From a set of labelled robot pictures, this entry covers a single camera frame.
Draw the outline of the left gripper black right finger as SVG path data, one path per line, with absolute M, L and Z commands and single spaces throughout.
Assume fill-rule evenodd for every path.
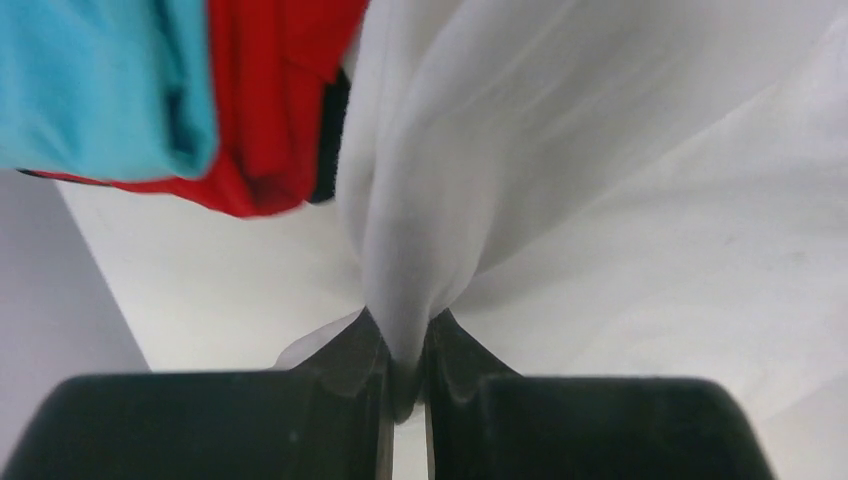
M 748 419 L 692 378 L 528 377 L 450 313 L 424 346 L 433 479 L 770 479 Z

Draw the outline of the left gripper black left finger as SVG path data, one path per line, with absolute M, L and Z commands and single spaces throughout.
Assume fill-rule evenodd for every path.
M 387 347 L 367 312 L 289 370 L 58 384 L 6 479 L 387 479 Z

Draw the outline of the white t shirt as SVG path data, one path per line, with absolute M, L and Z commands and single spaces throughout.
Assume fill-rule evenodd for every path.
M 846 410 L 843 1 L 374 1 L 337 199 L 403 378 L 473 295 L 546 372 Z

